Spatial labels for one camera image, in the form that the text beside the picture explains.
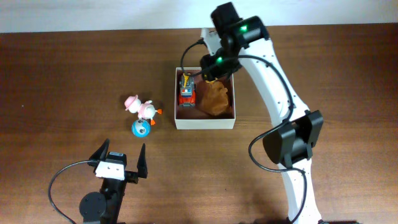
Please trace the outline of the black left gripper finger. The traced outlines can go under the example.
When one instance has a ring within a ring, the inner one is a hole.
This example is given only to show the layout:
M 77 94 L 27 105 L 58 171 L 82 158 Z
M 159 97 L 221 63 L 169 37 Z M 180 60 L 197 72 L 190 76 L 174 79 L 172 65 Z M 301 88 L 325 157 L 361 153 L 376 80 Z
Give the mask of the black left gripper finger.
M 148 175 L 147 162 L 146 162 L 146 144 L 141 147 L 139 158 L 137 161 L 137 175 L 138 178 L 146 179 Z
M 109 139 L 106 139 L 104 143 L 89 157 L 91 161 L 104 161 L 108 153 Z

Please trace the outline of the brown plush bear toy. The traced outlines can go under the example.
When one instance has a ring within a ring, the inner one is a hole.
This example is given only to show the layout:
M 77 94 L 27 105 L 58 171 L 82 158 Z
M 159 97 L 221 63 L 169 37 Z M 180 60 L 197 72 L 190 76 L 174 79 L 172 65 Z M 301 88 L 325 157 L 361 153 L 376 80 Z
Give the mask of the brown plush bear toy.
M 201 82 L 198 86 L 198 108 L 211 116 L 232 113 L 228 89 L 223 82 Z

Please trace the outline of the yellow small toy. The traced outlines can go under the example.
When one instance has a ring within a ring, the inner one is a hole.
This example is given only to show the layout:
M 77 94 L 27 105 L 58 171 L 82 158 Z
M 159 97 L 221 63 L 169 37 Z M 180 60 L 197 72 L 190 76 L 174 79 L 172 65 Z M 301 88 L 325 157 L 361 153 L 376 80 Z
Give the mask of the yellow small toy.
M 209 83 L 209 84 L 212 84 L 212 83 L 218 82 L 218 80 L 212 80 L 212 81 L 205 80 L 205 82 L 206 82 L 206 83 Z

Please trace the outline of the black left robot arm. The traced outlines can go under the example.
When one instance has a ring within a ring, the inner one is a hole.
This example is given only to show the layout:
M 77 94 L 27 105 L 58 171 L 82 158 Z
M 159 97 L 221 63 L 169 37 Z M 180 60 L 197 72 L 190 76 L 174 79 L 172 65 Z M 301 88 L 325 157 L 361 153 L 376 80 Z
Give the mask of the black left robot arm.
M 94 167 L 95 176 L 103 182 L 99 191 L 86 194 L 80 202 L 84 223 L 117 223 L 126 185 L 137 184 L 148 175 L 145 144 L 141 147 L 135 172 L 126 170 L 127 155 L 109 152 L 109 144 L 106 139 L 89 158 L 88 165 Z

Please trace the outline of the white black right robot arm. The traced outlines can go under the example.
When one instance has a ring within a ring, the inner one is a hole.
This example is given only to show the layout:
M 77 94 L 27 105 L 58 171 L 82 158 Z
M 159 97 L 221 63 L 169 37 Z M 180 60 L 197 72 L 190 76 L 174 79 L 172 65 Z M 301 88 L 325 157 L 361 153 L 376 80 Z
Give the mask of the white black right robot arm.
M 320 111 L 311 111 L 289 83 L 271 37 L 257 16 L 243 19 L 232 3 L 211 13 L 215 31 L 202 31 L 209 53 L 202 57 L 201 76 L 212 82 L 244 68 L 268 110 L 272 129 L 261 140 L 268 158 L 282 174 L 290 223 L 321 223 L 311 178 L 312 149 L 323 125 Z

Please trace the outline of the blue grey ball toy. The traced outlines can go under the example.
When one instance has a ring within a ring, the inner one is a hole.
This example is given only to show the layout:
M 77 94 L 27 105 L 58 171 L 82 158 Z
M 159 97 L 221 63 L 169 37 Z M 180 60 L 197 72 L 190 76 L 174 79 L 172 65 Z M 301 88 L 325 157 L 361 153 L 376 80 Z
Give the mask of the blue grey ball toy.
M 149 135 L 151 125 L 144 119 L 137 119 L 132 124 L 132 133 L 138 138 L 144 138 Z

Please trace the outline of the white cardboard box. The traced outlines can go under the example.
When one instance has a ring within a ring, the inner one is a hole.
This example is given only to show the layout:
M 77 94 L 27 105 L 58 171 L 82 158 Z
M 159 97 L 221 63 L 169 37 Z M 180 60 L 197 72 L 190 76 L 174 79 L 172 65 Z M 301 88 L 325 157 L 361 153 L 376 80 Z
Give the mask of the white cardboard box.
M 175 68 L 175 90 L 174 90 L 174 121 L 177 129 L 233 129 L 236 121 L 234 77 L 231 75 L 229 80 L 221 79 L 224 87 L 228 89 L 230 109 L 219 116 L 212 116 L 199 109 L 199 104 L 203 98 L 208 84 L 201 76 L 195 77 L 196 84 L 196 105 L 195 107 L 180 106 L 178 94 L 180 91 L 179 82 L 182 77 L 182 69 Z

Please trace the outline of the red grey toy truck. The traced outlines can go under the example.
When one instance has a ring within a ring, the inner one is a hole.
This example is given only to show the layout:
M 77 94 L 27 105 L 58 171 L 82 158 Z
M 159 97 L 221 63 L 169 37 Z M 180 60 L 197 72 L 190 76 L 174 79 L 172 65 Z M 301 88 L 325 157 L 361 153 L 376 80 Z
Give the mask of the red grey toy truck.
M 196 105 L 196 91 L 195 91 L 195 80 L 188 73 L 182 74 L 179 81 L 179 92 L 178 92 L 178 105 L 180 107 L 195 107 Z

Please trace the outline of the pink white duck toy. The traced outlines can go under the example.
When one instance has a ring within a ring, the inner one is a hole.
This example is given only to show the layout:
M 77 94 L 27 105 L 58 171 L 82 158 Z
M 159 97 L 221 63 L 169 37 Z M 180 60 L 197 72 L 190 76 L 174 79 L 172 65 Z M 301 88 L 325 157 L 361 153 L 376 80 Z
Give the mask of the pink white duck toy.
M 149 120 L 150 125 L 155 125 L 154 116 L 156 114 L 162 114 L 162 109 L 156 109 L 152 104 L 152 100 L 142 102 L 138 95 L 129 96 L 125 102 L 125 110 L 132 114 L 137 113 L 139 119 Z

